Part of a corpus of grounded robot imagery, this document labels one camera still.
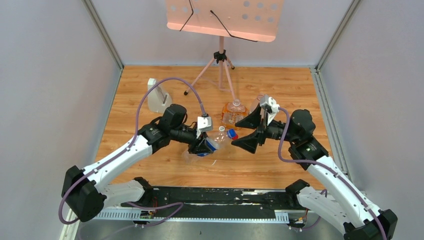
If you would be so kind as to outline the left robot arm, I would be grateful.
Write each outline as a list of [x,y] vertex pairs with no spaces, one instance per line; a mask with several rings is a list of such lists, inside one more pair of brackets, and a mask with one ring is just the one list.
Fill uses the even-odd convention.
[[140,177],[126,183],[112,184],[117,176],[138,161],[148,158],[171,141],[187,144],[188,153],[209,155],[216,148],[208,139],[213,129],[212,118],[207,114],[198,117],[193,127],[185,124],[187,109],[171,104],[162,116],[141,127],[124,145],[107,157],[83,168],[70,167],[64,176],[62,200],[59,210],[67,204],[76,220],[88,222],[104,208],[126,202],[149,206],[153,193]]

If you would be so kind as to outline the blue bottle cap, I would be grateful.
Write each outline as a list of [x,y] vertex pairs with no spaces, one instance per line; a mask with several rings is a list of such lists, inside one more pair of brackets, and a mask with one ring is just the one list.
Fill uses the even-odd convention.
[[226,132],[227,136],[232,139],[232,137],[234,136],[234,134],[236,134],[236,131],[232,128],[230,128],[227,132]]

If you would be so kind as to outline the orange label tea bottle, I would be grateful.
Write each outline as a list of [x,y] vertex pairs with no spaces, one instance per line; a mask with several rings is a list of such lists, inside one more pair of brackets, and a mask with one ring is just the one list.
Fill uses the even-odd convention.
[[244,106],[239,99],[227,102],[221,111],[221,126],[226,129],[239,130],[236,123],[244,119],[249,114],[249,110]]

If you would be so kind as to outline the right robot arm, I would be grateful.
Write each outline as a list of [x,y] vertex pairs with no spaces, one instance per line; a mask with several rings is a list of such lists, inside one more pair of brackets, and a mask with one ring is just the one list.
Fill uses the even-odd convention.
[[238,128],[254,132],[232,142],[252,154],[266,139],[279,141],[278,157],[285,163],[296,163],[314,176],[333,200],[322,196],[304,180],[288,187],[286,204],[292,209],[307,208],[336,228],[345,240],[391,240],[398,222],[391,210],[382,210],[368,199],[336,165],[328,151],[313,136],[316,125],[307,109],[297,109],[292,114],[282,107],[286,121],[269,120],[275,110],[260,106],[238,121]]

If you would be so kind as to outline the white wedge stand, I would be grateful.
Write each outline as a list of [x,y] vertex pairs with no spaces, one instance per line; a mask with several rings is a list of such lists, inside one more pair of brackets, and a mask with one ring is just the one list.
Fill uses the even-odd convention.
[[172,103],[171,95],[161,86],[154,88],[147,96],[148,108],[153,113],[163,114]]

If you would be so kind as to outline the blue label pepsi bottle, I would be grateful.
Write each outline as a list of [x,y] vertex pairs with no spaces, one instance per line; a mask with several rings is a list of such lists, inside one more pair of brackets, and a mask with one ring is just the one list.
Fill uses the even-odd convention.
[[210,151],[211,151],[210,154],[196,155],[196,154],[190,154],[186,150],[182,153],[181,158],[185,161],[186,164],[191,164],[203,159],[212,159],[214,161],[217,161],[218,159],[221,159],[221,158],[226,158],[226,157],[229,158],[230,154],[232,153],[231,142],[233,141],[227,135],[227,131],[229,129],[230,128],[225,128],[224,132],[219,132],[219,130],[216,130],[216,131],[210,131],[208,133],[206,143],[208,147],[210,148]]

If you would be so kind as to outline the red cap water bottle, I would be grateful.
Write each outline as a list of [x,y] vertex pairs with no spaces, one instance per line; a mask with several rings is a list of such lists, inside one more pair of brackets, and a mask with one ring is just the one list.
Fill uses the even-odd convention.
[[263,96],[264,94],[259,94],[255,97],[255,99],[252,101],[250,105],[249,114],[253,113],[258,108],[258,106],[260,106],[260,102]]

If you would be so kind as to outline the pink music stand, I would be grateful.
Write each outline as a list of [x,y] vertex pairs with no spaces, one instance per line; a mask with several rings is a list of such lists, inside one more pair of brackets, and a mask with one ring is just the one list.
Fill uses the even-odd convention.
[[215,61],[219,75],[226,74],[229,92],[236,99],[225,57],[224,39],[270,43],[276,39],[284,0],[167,0],[167,27],[171,30],[219,37]]

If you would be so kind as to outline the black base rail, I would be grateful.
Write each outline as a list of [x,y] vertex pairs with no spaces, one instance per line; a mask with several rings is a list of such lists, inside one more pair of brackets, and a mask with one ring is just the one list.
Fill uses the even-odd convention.
[[284,189],[154,186],[135,202],[141,207],[183,203],[175,218],[274,219],[276,211],[306,214],[294,195]]

